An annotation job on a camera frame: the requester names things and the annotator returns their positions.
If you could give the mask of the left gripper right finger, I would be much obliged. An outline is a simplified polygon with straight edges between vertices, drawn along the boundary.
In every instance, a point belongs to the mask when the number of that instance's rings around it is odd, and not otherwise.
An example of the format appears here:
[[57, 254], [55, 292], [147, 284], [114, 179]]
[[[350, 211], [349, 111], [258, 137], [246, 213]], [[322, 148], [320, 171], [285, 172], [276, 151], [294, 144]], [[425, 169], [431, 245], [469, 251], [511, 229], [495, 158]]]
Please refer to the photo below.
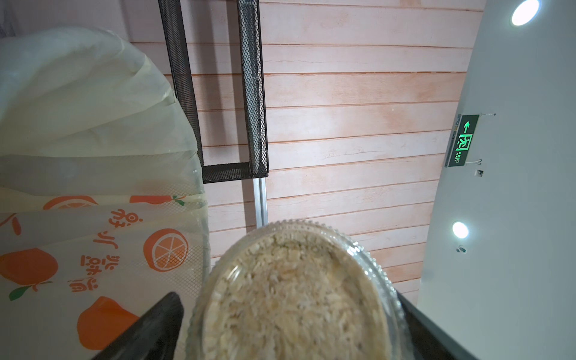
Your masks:
[[436, 323], [416, 308], [404, 295], [398, 294], [418, 360], [477, 360]]

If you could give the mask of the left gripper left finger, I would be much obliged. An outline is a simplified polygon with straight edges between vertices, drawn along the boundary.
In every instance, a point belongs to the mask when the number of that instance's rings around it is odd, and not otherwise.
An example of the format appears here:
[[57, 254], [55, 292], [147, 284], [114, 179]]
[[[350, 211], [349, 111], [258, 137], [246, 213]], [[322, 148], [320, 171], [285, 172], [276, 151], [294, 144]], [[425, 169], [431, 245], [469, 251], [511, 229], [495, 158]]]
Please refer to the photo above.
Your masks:
[[173, 360], [183, 317], [179, 295], [169, 292], [93, 359]]

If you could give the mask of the oatmeal jar with cream lid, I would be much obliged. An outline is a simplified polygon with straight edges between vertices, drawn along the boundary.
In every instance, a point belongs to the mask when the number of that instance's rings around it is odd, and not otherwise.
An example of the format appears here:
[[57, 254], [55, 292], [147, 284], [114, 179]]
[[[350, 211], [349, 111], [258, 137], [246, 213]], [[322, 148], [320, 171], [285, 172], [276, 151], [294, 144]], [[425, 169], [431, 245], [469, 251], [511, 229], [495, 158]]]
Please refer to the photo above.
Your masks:
[[398, 293], [356, 241], [283, 220], [249, 232], [212, 268], [187, 359], [412, 359]]

